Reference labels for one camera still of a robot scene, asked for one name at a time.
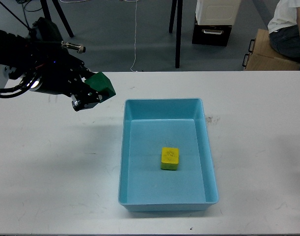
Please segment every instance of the black stand leg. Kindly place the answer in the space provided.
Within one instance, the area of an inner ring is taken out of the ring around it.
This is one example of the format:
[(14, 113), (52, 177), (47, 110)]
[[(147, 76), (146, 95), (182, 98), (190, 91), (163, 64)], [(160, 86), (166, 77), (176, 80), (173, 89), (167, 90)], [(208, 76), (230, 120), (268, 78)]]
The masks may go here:
[(181, 42), (181, 24), (183, 15), (183, 0), (178, 0), (177, 3), (177, 30), (176, 30), (176, 58), (175, 67), (180, 66), (180, 42)]
[(47, 5), (46, 0), (41, 0), (41, 5), (42, 5), (42, 9), (43, 9), (45, 19), (51, 21), (52, 20), (51, 19), (51, 14), (50, 14), (50, 11), (48, 9), (48, 5)]
[(171, 11), (170, 11), (169, 33), (173, 33), (176, 5), (177, 5), (177, 0), (173, 0), (173, 2), (171, 3)]
[(61, 6), (59, 5), (58, 0), (53, 0), (53, 4), (56, 7), (56, 10), (61, 18), (61, 21), (63, 22), (63, 25), (65, 26), (69, 36), (72, 38), (74, 36), (74, 34), (72, 33), (72, 30), (70, 28), (70, 25), (65, 17), (65, 14), (63, 14), (63, 11), (61, 9)]
[(181, 43), (181, 25), (183, 15), (183, 0), (173, 0), (170, 11), (169, 33), (173, 33), (175, 12), (177, 7), (177, 28), (176, 28), (176, 56), (175, 67), (180, 67), (180, 43)]
[[(65, 26), (65, 28), (66, 28), (66, 30), (67, 30), (69, 36), (70, 36), (71, 38), (74, 37), (74, 34), (73, 34), (73, 32), (72, 32), (72, 30), (71, 30), (71, 28), (70, 28), (70, 26), (69, 26), (69, 23), (68, 23), (68, 21), (67, 21), (67, 19), (66, 19), (66, 17), (65, 17), (65, 14), (63, 13), (63, 11), (62, 11), (62, 9), (61, 9), (61, 6), (59, 5), (58, 0), (52, 0), (52, 1), (53, 1), (53, 4), (54, 4), (54, 6), (55, 6), (55, 8), (56, 8), (56, 11), (58, 12), (58, 14), (59, 14), (59, 16), (60, 16), (60, 18), (61, 18), (61, 21), (63, 22), (63, 25)], [(49, 9), (48, 9), (48, 5), (47, 5), (46, 0), (41, 0), (41, 5), (42, 5), (42, 8), (43, 8), (43, 12), (44, 12), (44, 17), (45, 17), (45, 19), (51, 21), (51, 20), (52, 20), (52, 19), (51, 19), (51, 14), (50, 14), (50, 11), (49, 11)]]

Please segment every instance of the blue tray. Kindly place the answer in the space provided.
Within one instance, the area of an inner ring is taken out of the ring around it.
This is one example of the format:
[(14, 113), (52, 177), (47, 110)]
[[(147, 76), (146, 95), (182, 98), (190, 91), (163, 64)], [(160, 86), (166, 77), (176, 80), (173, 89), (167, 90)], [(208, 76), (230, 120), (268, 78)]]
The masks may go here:
[[(162, 147), (179, 148), (177, 170), (161, 170)], [(126, 101), (118, 201), (128, 211), (205, 210), (218, 202), (200, 99)]]

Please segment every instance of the white table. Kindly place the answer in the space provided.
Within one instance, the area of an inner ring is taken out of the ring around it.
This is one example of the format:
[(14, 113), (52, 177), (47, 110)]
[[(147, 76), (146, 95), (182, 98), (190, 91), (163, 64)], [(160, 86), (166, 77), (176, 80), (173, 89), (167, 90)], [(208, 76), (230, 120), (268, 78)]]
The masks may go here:
[[(117, 95), (0, 100), (1, 234), (300, 234), (300, 72), (105, 73)], [(200, 97), (220, 201), (128, 212), (117, 201), (124, 102)]]

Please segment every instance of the white cable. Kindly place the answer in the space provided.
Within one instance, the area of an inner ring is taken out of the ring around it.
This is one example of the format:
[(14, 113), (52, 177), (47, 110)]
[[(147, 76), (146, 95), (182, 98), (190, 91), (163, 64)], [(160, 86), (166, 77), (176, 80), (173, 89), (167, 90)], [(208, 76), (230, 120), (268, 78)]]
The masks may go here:
[(130, 67), (130, 70), (131, 70), (132, 72), (138, 72), (137, 70), (136, 70), (136, 71), (132, 70), (132, 67), (134, 67), (135, 62), (136, 62), (136, 16), (135, 16), (135, 60), (134, 60), (133, 65)]

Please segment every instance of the yellow block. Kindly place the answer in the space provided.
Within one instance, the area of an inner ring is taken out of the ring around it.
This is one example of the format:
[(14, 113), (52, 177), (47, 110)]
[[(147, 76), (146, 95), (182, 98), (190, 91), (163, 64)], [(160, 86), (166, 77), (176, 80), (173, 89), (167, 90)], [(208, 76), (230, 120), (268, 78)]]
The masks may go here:
[(177, 170), (179, 164), (179, 149), (174, 147), (163, 147), (161, 157), (161, 169)]

